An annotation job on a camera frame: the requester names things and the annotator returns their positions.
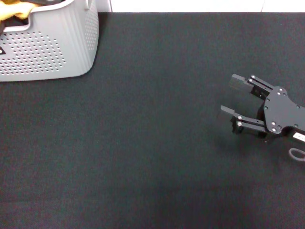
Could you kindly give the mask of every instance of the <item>white label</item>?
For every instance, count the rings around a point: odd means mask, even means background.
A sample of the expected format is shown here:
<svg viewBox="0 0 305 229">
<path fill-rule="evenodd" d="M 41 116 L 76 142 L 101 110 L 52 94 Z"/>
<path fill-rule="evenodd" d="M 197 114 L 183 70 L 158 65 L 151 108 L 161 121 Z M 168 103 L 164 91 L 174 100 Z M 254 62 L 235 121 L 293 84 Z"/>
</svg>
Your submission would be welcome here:
<svg viewBox="0 0 305 229">
<path fill-rule="evenodd" d="M 305 142 L 305 135 L 302 135 L 302 134 L 300 134 L 298 132 L 294 134 L 294 138 L 299 139 L 299 140 Z"/>
</svg>

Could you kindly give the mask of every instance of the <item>laundry basket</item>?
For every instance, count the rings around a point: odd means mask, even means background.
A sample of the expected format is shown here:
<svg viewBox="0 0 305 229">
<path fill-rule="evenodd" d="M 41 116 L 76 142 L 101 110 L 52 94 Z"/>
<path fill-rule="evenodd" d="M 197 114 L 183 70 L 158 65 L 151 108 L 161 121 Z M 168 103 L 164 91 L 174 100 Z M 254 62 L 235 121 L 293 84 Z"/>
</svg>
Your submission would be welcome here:
<svg viewBox="0 0 305 229">
<path fill-rule="evenodd" d="M 95 0 L 37 7 L 28 21 L 0 35 L 0 81 L 73 77 L 91 69 L 99 36 Z"/>
</svg>

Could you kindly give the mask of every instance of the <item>yellow cloth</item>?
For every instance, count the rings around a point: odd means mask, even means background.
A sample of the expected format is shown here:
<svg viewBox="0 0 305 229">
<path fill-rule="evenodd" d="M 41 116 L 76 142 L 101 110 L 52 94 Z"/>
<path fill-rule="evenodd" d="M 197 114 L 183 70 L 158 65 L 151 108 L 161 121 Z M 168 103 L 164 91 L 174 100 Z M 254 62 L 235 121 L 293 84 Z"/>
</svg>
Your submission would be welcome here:
<svg viewBox="0 0 305 229">
<path fill-rule="evenodd" d="M 20 2 L 19 0 L 0 0 L 0 21 L 4 21 L 12 16 L 26 19 L 32 9 L 38 6 L 38 4 Z"/>
</svg>

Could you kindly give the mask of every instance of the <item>black cloth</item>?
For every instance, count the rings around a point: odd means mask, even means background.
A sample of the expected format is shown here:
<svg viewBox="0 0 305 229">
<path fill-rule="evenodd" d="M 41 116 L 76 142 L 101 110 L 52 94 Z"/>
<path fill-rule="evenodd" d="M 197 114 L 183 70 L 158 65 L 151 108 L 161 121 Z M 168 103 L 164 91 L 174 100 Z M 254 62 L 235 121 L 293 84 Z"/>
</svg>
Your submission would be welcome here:
<svg viewBox="0 0 305 229">
<path fill-rule="evenodd" d="M 233 73 L 304 105 L 305 16 L 107 17 L 89 73 L 0 84 L 0 227 L 303 228 L 305 165 L 216 117 Z"/>
<path fill-rule="evenodd" d="M 0 35 L 3 33 L 4 29 L 5 29 L 5 24 L 4 22 L 0 21 Z"/>
</svg>

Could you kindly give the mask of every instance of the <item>dark tabletop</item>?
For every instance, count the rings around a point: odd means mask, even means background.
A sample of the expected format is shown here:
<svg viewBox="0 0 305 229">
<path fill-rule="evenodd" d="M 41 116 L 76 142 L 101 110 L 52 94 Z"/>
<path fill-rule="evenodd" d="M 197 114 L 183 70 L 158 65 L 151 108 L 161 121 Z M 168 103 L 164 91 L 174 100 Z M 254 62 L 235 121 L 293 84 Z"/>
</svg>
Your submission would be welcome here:
<svg viewBox="0 0 305 229">
<path fill-rule="evenodd" d="M 303 14 L 100 15 L 92 70 L 0 84 L 0 228 L 302 228 L 305 164 L 233 135 L 233 73 L 304 105 Z"/>
</svg>

